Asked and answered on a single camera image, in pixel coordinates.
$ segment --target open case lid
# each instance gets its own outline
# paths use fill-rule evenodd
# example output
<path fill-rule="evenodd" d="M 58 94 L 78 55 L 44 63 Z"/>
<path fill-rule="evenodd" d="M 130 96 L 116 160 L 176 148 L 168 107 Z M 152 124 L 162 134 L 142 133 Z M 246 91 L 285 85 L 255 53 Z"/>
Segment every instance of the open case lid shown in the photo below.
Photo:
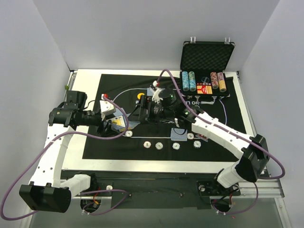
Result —
<path fill-rule="evenodd" d="M 180 69 L 182 71 L 226 69 L 235 44 L 233 42 L 190 42 L 183 44 Z"/>

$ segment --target white table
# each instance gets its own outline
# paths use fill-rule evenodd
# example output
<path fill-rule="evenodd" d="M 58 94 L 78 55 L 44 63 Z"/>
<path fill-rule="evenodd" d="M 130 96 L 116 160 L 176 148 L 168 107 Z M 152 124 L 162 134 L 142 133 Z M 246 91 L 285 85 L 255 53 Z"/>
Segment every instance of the white table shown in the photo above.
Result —
<path fill-rule="evenodd" d="M 115 75 L 142 75 L 159 76 L 160 70 L 91 70 L 80 69 L 77 71 L 72 90 L 82 91 L 87 94 L 86 105 L 95 100 L 101 74 Z M 179 71 L 172 71 L 174 77 L 179 77 Z M 245 101 L 241 92 L 240 82 L 236 72 L 225 72 L 226 77 L 233 77 L 233 84 L 237 94 L 237 100 L 241 110 L 245 130 L 247 134 L 254 135 Z M 92 110 L 94 102 L 88 109 Z M 79 126 L 77 131 L 88 132 L 88 127 Z M 125 171 L 125 172 L 176 172 L 176 173 L 217 173 L 223 168 L 229 167 L 233 162 L 212 161 L 136 161 L 136 160 L 97 160 L 82 159 L 86 137 L 74 135 L 68 146 L 63 170 L 87 170 L 87 171 Z"/>

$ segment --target case latch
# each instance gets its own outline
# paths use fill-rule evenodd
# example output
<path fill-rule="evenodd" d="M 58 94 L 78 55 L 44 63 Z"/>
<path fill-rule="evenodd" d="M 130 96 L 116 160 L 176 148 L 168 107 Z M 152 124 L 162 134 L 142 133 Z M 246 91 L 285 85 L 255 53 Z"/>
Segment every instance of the case latch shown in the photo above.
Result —
<path fill-rule="evenodd" d="M 230 37 L 225 37 L 225 44 L 230 44 Z"/>
<path fill-rule="evenodd" d="M 196 37 L 190 37 L 190 43 L 191 44 L 195 44 L 196 41 Z"/>

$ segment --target yellow button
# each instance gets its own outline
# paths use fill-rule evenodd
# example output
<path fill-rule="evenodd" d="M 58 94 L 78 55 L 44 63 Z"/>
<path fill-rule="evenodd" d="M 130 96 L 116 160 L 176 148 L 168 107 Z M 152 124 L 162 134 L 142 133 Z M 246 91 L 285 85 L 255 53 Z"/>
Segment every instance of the yellow button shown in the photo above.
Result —
<path fill-rule="evenodd" d="M 144 93 L 140 93 L 137 95 L 137 99 L 139 100 L 141 98 L 141 96 L 144 95 Z"/>

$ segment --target white poker chip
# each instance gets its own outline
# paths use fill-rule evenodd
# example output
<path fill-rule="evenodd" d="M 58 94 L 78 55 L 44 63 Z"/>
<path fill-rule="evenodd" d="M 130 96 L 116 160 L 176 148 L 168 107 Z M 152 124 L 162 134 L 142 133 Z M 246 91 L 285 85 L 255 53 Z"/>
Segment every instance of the white poker chip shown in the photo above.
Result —
<path fill-rule="evenodd" d="M 163 144 L 161 142 L 156 143 L 155 145 L 157 150 L 161 150 L 163 148 Z"/>
<path fill-rule="evenodd" d="M 132 137 L 132 135 L 133 135 L 133 132 L 132 132 L 132 131 L 126 131 L 126 132 L 125 132 L 125 136 L 126 136 L 126 137 Z"/>
<path fill-rule="evenodd" d="M 181 147 L 181 145 L 179 143 L 177 143 L 177 142 L 173 143 L 173 146 L 172 146 L 173 149 L 179 150 L 180 147 Z"/>
<path fill-rule="evenodd" d="M 151 143 L 150 143 L 149 141 L 145 141 L 145 142 L 143 143 L 143 146 L 144 146 L 145 148 L 150 148 L 150 147 L 151 147 Z"/>
<path fill-rule="evenodd" d="M 194 139 L 194 134 L 188 133 L 187 134 L 187 139 Z"/>
<path fill-rule="evenodd" d="M 201 146 L 200 141 L 194 141 L 193 146 L 194 146 L 194 148 L 200 148 L 200 146 Z"/>

